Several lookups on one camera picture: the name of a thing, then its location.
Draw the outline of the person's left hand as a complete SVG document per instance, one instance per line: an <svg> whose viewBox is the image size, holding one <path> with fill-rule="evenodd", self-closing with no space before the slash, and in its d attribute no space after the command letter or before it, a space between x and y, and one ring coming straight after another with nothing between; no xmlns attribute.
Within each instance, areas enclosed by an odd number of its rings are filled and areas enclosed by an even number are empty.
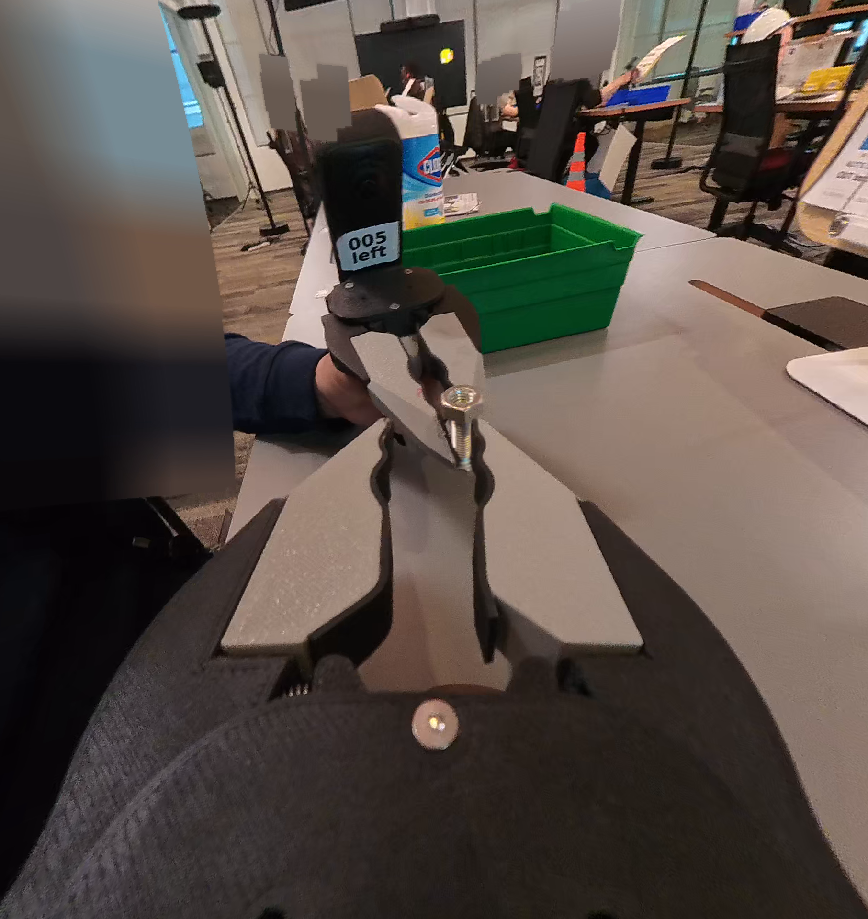
<svg viewBox="0 0 868 919"><path fill-rule="evenodd" d="M366 385L341 371L328 353L323 354L316 365L313 390L318 412L326 420L366 427L382 418Z"/></svg>

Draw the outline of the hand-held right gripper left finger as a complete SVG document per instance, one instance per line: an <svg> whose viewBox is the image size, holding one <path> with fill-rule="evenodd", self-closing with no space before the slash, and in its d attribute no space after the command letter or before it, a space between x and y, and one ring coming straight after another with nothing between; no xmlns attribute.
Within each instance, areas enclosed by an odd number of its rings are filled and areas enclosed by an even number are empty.
<svg viewBox="0 0 868 919"><path fill-rule="evenodd" d="M382 644L393 621L391 439L376 422L281 503L224 653L366 659Z"/></svg>

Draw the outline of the person's left forearm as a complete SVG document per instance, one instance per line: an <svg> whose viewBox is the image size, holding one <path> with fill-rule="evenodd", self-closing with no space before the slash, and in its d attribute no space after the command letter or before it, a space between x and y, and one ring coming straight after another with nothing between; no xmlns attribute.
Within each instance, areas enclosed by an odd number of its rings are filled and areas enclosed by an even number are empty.
<svg viewBox="0 0 868 919"><path fill-rule="evenodd" d="M306 343L267 344L224 334L233 430L297 434L322 426L316 369L327 352Z"/></svg>

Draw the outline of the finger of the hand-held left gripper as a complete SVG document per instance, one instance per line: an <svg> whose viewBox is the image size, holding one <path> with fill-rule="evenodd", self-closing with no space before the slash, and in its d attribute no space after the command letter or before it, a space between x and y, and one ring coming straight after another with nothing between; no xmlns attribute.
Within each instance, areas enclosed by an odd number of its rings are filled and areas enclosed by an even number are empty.
<svg viewBox="0 0 868 919"><path fill-rule="evenodd" d="M428 403L439 403L452 387L465 387L485 398L482 353L454 313L435 314L419 329L420 385Z"/></svg>
<svg viewBox="0 0 868 919"><path fill-rule="evenodd" d="M406 443L436 457L449 467L456 456L438 412L428 402L411 367L401 339L382 332L366 332L351 339L368 377L370 396Z"/></svg>

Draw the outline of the black wall screen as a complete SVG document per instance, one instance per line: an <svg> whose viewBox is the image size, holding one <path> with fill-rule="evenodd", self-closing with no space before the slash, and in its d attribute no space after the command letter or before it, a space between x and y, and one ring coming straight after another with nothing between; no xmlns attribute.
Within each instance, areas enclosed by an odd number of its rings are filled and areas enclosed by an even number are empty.
<svg viewBox="0 0 868 919"><path fill-rule="evenodd" d="M433 80L440 108L468 102L463 19L426 15L384 22L378 31L358 35L356 48L361 75L376 75L392 91L404 84L402 66L414 63L421 77Z"/></svg>

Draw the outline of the green plastic bin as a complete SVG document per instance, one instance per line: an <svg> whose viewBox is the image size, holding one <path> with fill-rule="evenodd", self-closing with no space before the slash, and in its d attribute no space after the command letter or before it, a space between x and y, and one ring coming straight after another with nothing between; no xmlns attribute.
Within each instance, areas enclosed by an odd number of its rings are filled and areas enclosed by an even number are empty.
<svg viewBox="0 0 868 919"><path fill-rule="evenodd" d="M606 329L641 238L554 203L409 229L403 259L474 305L494 353Z"/></svg>

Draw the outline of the dark flat pad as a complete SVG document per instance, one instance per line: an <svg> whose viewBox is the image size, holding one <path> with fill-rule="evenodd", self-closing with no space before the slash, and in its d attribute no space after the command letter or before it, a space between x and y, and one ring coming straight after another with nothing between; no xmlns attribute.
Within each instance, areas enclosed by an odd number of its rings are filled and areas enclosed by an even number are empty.
<svg viewBox="0 0 868 919"><path fill-rule="evenodd" d="M825 351L868 347L868 305L846 297L774 307L762 318Z"/></svg>

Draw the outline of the black floor stand pole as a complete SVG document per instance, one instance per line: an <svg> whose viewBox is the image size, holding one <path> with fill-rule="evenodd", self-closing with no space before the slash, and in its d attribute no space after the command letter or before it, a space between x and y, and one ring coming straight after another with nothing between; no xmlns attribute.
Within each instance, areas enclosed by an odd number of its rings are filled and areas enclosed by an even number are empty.
<svg viewBox="0 0 868 919"><path fill-rule="evenodd" d="M217 47L211 34L209 22L220 17L221 7L214 3L186 4L177 9L177 15L187 22L198 23L201 29L208 48L208 54L210 55L210 62L198 62L198 71L203 81L215 92L221 92L225 100L225 105L233 124L235 138L242 152L244 176L248 183L243 204L245 205L251 197L255 197L256 202L261 205L261 209L267 220L267 225L261 227L258 231L258 240L243 245L241 251L245 253L255 252L272 246L290 232L290 226L285 223L279 224L272 213L265 189L257 172L255 159L245 136L242 120L234 104L228 80L224 74Z"/></svg>

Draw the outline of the black office chair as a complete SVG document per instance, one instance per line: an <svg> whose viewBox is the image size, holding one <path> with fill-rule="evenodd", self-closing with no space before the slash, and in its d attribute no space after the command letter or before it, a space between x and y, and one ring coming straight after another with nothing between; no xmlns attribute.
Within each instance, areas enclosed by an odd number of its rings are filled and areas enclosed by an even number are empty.
<svg viewBox="0 0 868 919"><path fill-rule="evenodd" d="M576 111L584 105L585 94L594 89L587 78L552 80L542 92L539 117L524 170L531 176L558 184L574 148L567 136L575 127Z"/></svg>
<svg viewBox="0 0 868 919"><path fill-rule="evenodd" d="M720 131L699 186L714 202L710 232L799 257L788 234L806 173L806 148L773 145L780 49L779 33L728 47Z"/></svg>

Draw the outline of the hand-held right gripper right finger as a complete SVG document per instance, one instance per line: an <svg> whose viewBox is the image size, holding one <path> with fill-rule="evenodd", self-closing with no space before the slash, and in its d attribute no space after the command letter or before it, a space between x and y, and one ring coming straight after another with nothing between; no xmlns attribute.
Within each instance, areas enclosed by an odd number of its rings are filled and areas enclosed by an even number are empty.
<svg viewBox="0 0 868 919"><path fill-rule="evenodd" d="M625 653L643 638L575 494L475 424L473 616L483 660Z"/></svg>

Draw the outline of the wooden office desk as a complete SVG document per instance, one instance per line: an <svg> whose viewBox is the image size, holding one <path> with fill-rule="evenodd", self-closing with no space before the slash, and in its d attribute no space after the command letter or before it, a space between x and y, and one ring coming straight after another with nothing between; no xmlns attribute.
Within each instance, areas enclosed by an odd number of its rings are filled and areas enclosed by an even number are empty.
<svg viewBox="0 0 868 919"><path fill-rule="evenodd" d="M624 187L620 195L613 197L614 201L623 205L645 204L654 201L652 197L641 196L636 199L634 197L635 181L643 150L646 123L648 121L662 121L667 115L672 116L672 125L675 126L678 122L678 113L682 109L691 108L692 105L692 98L676 98L638 106L605 106L595 109L580 107L575 110L576 119L584 124L599 121L618 121L619 123L632 122L635 125L635 141L626 161Z"/></svg>

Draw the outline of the silver hex nut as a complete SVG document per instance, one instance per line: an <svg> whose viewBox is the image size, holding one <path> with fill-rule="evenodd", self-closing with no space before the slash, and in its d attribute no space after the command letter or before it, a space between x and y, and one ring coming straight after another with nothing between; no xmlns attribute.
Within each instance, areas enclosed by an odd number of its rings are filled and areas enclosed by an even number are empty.
<svg viewBox="0 0 868 919"><path fill-rule="evenodd" d="M470 424L482 415L483 394L469 385L456 385L440 395L440 412L445 422Z"/></svg>

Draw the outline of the silver hex bolt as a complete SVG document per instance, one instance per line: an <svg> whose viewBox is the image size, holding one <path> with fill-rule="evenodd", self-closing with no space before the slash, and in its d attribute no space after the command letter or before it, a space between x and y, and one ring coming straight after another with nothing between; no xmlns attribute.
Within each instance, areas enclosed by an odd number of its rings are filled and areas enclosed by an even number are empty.
<svg viewBox="0 0 868 919"><path fill-rule="evenodd" d="M471 471L473 468L474 420L463 416L459 419L453 418L445 421L444 426L457 468Z"/></svg>

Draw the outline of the disinfecting wipes canister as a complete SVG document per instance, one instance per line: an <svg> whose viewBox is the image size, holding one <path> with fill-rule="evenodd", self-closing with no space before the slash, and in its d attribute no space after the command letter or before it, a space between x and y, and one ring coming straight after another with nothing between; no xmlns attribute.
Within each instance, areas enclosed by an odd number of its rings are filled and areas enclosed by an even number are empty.
<svg viewBox="0 0 868 919"><path fill-rule="evenodd" d="M403 226L405 231L445 221L436 109L421 99L394 96L376 109L393 121L402 142Z"/></svg>

